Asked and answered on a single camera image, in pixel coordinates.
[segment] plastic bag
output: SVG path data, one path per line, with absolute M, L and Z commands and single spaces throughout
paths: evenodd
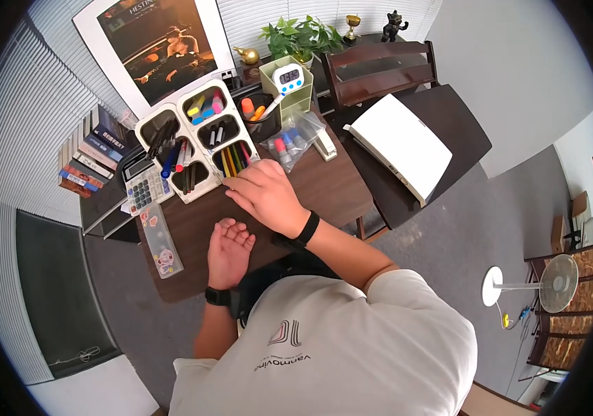
M 314 113 L 294 110 L 282 122 L 282 130 L 260 143 L 280 163 L 285 172 L 292 171 L 294 164 L 317 139 L 317 131 L 325 128 Z

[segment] green leaves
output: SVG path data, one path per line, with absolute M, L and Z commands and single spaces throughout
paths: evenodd
M 306 16 L 306 20 L 300 23 L 298 19 L 285 21 L 281 17 L 275 26 L 269 23 L 263 27 L 258 38 L 268 39 L 268 48 L 274 59 L 291 54 L 305 62 L 315 53 L 342 48 L 342 37 L 335 27 L 325 25 L 312 16 Z

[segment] gray carpet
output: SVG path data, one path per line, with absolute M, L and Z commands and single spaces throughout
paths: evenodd
M 506 282 L 524 282 L 528 268 L 523 259 L 550 253 L 552 218 L 566 214 L 568 200 L 567 183 L 551 146 L 490 180 L 477 164 L 428 209 L 373 244 L 401 267 L 418 271 L 472 322 L 479 344 L 475 380 L 512 399 L 529 384 L 517 380 L 536 371 L 525 364 L 535 320 L 527 323 L 521 347 L 523 323 L 509 331 L 501 328 L 497 307 L 481 303 L 481 280 L 489 267 L 497 265 Z M 366 217 L 368 228 L 380 226 L 376 211 Z M 353 224 L 344 229 L 356 231 Z M 191 355 L 204 300 L 200 296 L 173 305 L 162 303 L 137 246 L 87 237 L 86 248 L 116 342 L 151 394 L 166 407 L 175 379 L 171 363 Z M 499 304 L 516 318 L 532 304 L 534 295 L 535 291 L 505 292 Z

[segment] electric fan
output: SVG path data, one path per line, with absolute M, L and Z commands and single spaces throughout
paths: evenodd
M 578 266 L 568 254 L 556 255 L 546 266 L 538 283 L 503 284 L 502 270 L 493 266 L 486 272 L 481 284 L 483 304 L 492 306 L 503 290 L 537 289 L 539 301 L 548 313 L 562 312 L 576 293 Z

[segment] white pen holder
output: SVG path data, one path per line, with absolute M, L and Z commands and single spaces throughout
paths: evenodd
M 222 93 L 223 110 L 197 125 L 193 124 L 192 117 L 187 115 L 187 111 L 192 103 L 201 95 L 212 96 L 217 89 Z M 184 172 L 170 172 L 167 179 L 169 186 L 174 189 L 176 194 L 186 204 L 196 200 L 201 195 L 206 194 L 223 183 L 223 170 L 214 162 L 214 156 L 224 148 L 242 141 L 251 161 L 259 160 L 257 149 L 253 145 L 248 130 L 246 130 L 242 122 L 242 116 L 234 105 L 232 96 L 229 94 L 225 83 L 221 80 L 209 80 L 209 82 L 201 87 L 180 97 L 176 104 L 163 104 L 156 111 L 138 121 L 134 132 L 144 150 L 149 150 L 153 132 L 158 131 L 170 119 L 176 119 L 178 121 L 176 141 L 188 140 L 189 147 L 192 147 L 194 150 L 190 165 L 193 163 L 199 163 L 201 165 L 197 166 L 195 185 L 190 193 L 184 192 L 183 177 L 181 176 Z M 209 148 L 210 131 L 212 129 L 217 130 L 219 126 L 223 126 L 225 137 L 220 144 Z M 162 169 L 163 165 L 158 157 L 154 158 L 153 162 Z

